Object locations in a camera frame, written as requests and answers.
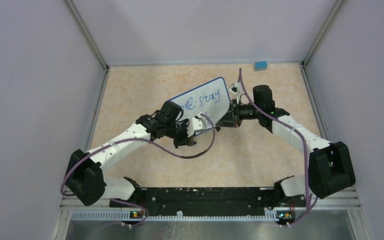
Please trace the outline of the blue framed whiteboard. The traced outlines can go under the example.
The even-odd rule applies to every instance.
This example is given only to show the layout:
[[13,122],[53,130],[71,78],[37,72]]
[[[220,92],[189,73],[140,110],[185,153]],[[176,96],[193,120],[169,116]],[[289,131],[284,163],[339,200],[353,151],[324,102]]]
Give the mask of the blue framed whiteboard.
[[169,99],[183,110],[180,120],[205,114],[216,124],[228,111],[231,98],[223,77],[218,77]]

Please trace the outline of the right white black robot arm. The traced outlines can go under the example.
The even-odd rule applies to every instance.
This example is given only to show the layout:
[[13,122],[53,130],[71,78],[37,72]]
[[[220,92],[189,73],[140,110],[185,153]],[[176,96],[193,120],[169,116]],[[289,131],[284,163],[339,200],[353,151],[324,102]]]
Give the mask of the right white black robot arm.
[[348,146],[314,134],[286,110],[276,107],[269,86],[255,86],[250,103],[241,102],[244,92],[238,83],[229,91],[236,98],[216,123],[217,128],[238,128],[243,121],[257,120],[260,126],[284,139],[304,156],[307,167],[303,175],[290,176],[274,184],[273,200],[277,205],[287,206],[298,195],[312,194],[323,199],[356,183]]

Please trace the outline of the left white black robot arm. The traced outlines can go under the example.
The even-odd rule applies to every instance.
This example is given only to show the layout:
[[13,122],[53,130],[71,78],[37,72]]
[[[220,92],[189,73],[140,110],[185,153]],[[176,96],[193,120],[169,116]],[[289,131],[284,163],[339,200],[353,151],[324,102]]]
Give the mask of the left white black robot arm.
[[139,117],[127,130],[100,147],[74,151],[69,159],[62,188],[68,188],[71,196],[77,197],[84,206],[91,206],[104,195],[121,199],[127,206],[134,207],[140,202],[140,193],[132,180],[120,181],[120,190],[109,190],[105,172],[133,151],[155,140],[167,137],[176,148],[193,146],[193,138],[205,129],[201,116],[180,120],[182,108],[166,101],[160,110]]

